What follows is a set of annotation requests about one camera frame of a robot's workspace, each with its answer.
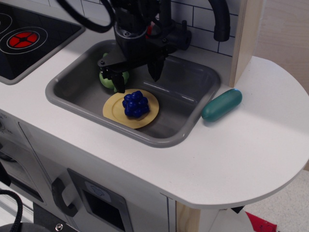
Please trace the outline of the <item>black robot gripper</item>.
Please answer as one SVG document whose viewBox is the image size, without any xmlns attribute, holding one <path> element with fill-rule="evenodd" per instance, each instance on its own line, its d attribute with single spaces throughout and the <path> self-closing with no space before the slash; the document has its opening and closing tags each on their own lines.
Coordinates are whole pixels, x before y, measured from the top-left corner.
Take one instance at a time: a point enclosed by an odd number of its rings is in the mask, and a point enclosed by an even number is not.
<svg viewBox="0 0 309 232">
<path fill-rule="evenodd" d="M 108 55 L 98 61 L 103 77 L 110 77 L 119 93 L 125 92 L 123 72 L 147 65 L 148 72 L 156 82 L 160 79 L 164 62 L 172 53 L 170 46 L 159 39 L 146 38 L 147 27 L 137 33 L 114 27 L 115 46 Z"/>
</svg>

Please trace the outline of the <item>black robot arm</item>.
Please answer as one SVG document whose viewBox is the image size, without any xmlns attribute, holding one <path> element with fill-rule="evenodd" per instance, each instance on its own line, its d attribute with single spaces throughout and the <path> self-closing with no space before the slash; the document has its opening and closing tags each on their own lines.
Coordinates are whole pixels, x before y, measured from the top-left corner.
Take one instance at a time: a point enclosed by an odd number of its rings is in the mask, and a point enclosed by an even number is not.
<svg viewBox="0 0 309 232">
<path fill-rule="evenodd" d="M 125 91 L 123 72 L 147 65 L 150 76 L 157 81 L 166 57 L 176 51 L 161 32 L 154 35 L 147 32 L 151 23 L 163 28 L 156 19 L 161 5 L 158 0 L 103 0 L 101 3 L 110 17 L 106 26 L 85 18 L 65 0 L 58 3 L 77 22 L 92 31 L 106 33 L 114 30 L 115 47 L 98 65 L 103 78 L 111 80 L 120 93 Z"/>
</svg>

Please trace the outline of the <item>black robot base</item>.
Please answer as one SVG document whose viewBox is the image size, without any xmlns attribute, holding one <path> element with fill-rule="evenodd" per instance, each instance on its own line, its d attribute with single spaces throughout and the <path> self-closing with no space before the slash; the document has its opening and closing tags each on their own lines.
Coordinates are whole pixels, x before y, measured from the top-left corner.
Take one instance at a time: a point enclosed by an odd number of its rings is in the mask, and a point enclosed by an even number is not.
<svg viewBox="0 0 309 232">
<path fill-rule="evenodd" d="M 37 204 L 34 208 L 26 205 L 0 205 L 0 230 L 2 232 L 75 232 L 65 221 L 44 210 Z"/>
</svg>

